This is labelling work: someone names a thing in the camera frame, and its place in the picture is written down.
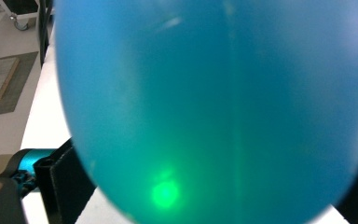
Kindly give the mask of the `caster wheel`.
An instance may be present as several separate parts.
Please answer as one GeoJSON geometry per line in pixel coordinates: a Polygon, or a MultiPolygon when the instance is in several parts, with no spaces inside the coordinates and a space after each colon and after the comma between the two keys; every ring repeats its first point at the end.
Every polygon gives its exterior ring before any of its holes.
{"type": "Polygon", "coordinates": [[[17,30],[26,31],[29,29],[29,20],[31,18],[29,14],[12,13],[9,17],[17,30]]]}

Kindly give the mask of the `blue translucent balloon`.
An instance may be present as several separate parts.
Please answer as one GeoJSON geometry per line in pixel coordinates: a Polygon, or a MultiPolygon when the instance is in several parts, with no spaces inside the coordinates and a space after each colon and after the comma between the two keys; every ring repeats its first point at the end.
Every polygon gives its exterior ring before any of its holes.
{"type": "Polygon", "coordinates": [[[139,224],[304,224],[358,174],[358,0],[57,0],[62,103],[139,224]]]}

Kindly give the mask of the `dark cabinet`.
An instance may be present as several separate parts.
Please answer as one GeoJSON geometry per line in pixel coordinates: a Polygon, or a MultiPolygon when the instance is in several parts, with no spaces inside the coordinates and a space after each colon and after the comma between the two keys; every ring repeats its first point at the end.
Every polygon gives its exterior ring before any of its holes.
{"type": "Polygon", "coordinates": [[[38,4],[35,0],[2,0],[11,13],[26,15],[36,13],[38,4]]]}

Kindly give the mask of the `grey floor mat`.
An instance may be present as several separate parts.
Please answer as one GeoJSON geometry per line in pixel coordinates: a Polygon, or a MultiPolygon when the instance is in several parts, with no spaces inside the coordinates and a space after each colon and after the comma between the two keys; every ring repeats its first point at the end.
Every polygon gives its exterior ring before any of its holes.
{"type": "Polygon", "coordinates": [[[13,55],[13,58],[18,63],[14,68],[13,76],[8,82],[7,88],[3,92],[3,97],[0,99],[0,115],[15,111],[37,55],[38,52],[13,55]]]}

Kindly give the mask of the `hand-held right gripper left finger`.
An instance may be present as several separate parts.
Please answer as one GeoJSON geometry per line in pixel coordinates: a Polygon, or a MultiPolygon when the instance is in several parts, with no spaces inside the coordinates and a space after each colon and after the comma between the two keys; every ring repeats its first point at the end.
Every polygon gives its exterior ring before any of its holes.
{"type": "Polygon", "coordinates": [[[76,224],[96,187],[71,139],[34,164],[49,224],[76,224]]]}

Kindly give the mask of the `black metal stand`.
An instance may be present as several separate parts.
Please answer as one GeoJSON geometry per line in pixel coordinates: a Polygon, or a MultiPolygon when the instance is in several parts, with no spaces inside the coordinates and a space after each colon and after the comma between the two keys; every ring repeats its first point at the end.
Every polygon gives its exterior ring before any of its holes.
{"type": "Polygon", "coordinates": [[[39,60],[40,65],[44,64],[49,45],[48,25],[53,10],[54,0],[39,0],[38,9],[38,37],[39,37],[39,60]]]}

